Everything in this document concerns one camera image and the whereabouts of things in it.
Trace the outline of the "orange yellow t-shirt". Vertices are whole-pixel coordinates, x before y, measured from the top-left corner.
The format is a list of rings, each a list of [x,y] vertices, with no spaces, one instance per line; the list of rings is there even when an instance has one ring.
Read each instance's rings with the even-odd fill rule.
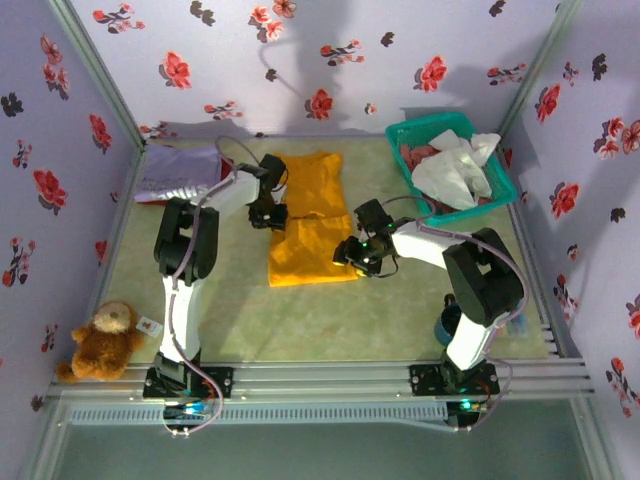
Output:
[[[340,153],[282,156],[288,171],[283,231],[271,237],[268,282],[271,287],[349,282],[352,267],[333,262],[336,247],[353,232],[341,173]]]

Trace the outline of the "folded red t-shirt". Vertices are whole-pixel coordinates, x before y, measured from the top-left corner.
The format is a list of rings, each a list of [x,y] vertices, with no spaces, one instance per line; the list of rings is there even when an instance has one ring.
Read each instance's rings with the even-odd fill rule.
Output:
[[[194,200],[224,180],[231,167],[218,155],[149,157],[134,201],[165,204],[172,198]]]

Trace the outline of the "folded lavender printed t-shirt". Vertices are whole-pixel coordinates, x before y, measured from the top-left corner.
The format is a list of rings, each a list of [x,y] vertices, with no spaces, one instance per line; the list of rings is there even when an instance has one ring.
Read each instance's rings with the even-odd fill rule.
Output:
[[[222,161],[214,146],[177,148],[149,145],[144,172],[134,194],[137,203],[194,199],[222,179]]]

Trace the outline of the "dark blue mug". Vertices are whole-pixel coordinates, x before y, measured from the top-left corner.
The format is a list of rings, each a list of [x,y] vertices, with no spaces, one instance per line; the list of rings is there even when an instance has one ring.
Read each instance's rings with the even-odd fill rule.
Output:
[[[447,346],[452,340],[461,319],[461,309],[454,294],[449,293],[444,297],[444,308],[439,314],[434,325],[436,340],[443,346]]]

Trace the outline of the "crumpled white t-shirt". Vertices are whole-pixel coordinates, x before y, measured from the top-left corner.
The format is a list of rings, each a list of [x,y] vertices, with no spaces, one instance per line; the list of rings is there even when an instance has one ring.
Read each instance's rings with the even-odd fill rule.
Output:
[[[496,133],[466,139],[447,129],[425,145],[409,147],[403,159],[413,186],[424,196],[446,209],[465,211],[495,199],[488,166],[500,140]]]

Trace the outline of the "teal plastic basket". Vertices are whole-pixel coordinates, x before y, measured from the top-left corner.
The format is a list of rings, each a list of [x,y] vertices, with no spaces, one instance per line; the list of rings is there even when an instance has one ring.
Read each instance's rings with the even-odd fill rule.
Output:
[[[447,130],[452,130],[458,137],[466,140],[471,140],[472,136],[477,134],[476,128],[467,116],[455,111],[439,112],[406,120],[390,125],[385,129],[393,159],[407,184],[409,192],[411,195],[417,195],[419,197],[417,200],[417,208],[422,216],[431,214],[432,209],[424,201],[422,192],[414,185],[411,172],[402,158],[400,147],[402,145],[409,147],[424,145]],[[427,220],[427,223],[433,226],[440,226],[473,217],[480,217],[488,214],[492,210],[511,204],[516,200],[516,188],[495,153],[489,156],[482,170],[492,189],[491,202],[453,213],[435,213]]]

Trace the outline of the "brown teddy bear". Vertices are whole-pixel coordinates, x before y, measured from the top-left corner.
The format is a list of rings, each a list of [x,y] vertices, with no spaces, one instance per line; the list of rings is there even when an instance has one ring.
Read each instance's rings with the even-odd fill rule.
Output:
[[[137,323],[138,315],[127,303],[111,301],[100,306],[88,324],[71,332],[76,351],[69,362],[57,365],[57,381],[111,382],[120,379],[133,354],[144,343]]]

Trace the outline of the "aluminium mounting rail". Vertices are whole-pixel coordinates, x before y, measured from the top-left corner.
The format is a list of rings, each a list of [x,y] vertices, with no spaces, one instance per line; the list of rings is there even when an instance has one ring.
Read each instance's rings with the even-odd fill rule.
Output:
[[[583,360],[493,360],[505,400],[569,399],[595,395]],[[314,401],[411,401],[408,362],[262,362],[230,363],[233,403]],[[50,398],[97,398],[138,401],[148,364],[134,364],[114,382],[50,384]]]

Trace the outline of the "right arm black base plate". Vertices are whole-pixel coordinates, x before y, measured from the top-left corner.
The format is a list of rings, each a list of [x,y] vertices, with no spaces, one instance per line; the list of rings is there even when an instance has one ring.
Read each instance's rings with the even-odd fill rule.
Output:
[[[486,361],[457,372],[449,364],[414,364],[409,367],[414,396],[489,395],[500,392],[496,368]]]

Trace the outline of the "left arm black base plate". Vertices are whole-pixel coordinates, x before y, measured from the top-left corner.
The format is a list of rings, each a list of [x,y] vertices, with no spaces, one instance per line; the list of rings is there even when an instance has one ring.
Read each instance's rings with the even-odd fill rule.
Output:
[[[206,367],[202,370],[218,385],[222,397],[228,399],[234,383],[232,367]],[[217,390],[201,375],[180,365],[177,371],[150,368],[146,373],[142,397],[144,399],[168,399],[200,401],[217,397]]]

